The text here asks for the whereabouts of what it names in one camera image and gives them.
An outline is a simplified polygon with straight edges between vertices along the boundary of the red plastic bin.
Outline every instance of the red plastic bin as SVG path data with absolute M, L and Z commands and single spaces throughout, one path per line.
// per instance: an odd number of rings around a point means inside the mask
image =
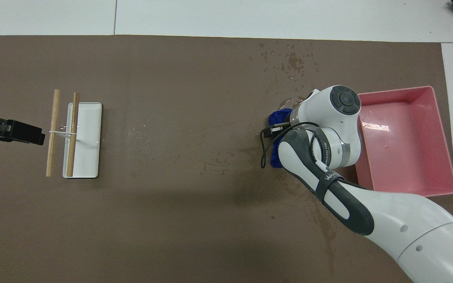
M 431 197 L 453 194 L 453 167 L 431 86 L 359 95 L 360 185 Z

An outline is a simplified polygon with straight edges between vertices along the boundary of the white floor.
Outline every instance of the white floor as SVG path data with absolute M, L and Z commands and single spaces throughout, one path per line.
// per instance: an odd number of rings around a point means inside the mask
M 449 0 L 0 0 L 0 35 L 183 35 L 441 42 L 453 139 Z

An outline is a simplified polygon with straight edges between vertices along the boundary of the wooden dowel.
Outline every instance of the wooden dowel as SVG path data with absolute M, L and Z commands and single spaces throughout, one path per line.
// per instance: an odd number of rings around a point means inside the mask
M 61 90 L 53 91 L 52 103 L 52 121 L 50 122 L 50 131 L 57 131 L 57 120 L 59 118 L 59 100 L 61 99 Z M 55 133 L 51 132 L 48 136 L 48 155 L 46 158 L 46 177 L 52 176 L 53 156 L 55 152 Z
M 76 138 L 77 138 L 76 132 L 78 125 L 78 106 L 79 106 L 79 93 L 75 92 L 73 95 L 71 128 L 69 131 L 70 133 L 72 133 L 72 135 L 70 138 L 66 177 L 72 177 L 72 170 L 74 168 L 74 150 L 76 149 Z

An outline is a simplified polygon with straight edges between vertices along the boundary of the brown mat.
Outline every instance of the brown mat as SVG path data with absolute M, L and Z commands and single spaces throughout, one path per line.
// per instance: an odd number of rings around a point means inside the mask
M 46 144 L 0 142 L 0 282 L 409 282 L 259 168 L 268 115 L 334 84 L 433 86 L 451 147 L 437 43 L 0 36 L 0 118 L 48 130 L 54 88 L 59 123 L 73 91 L 103 104 L 97 179 L 61 177 L 63 140 L 51 178 Z

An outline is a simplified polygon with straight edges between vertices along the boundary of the blue cloth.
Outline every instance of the blue cloth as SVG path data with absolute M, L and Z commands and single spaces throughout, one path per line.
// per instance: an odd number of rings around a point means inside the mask
M 286 118 L 291 114 L 292 109 L 285 108 L 279 111 L 275 111 L 274 113 L 268 116 L 268 123 L 273 126 L 275 124 L 284 123 Z M 272 147 L 272 156 L 270 158 L 270 165 L 274 168 L 282 168 L 281 161 L 279 160 L 279 143 L 281 142 L 282 137 L 278 138 L 274 141 L 274 145 Z

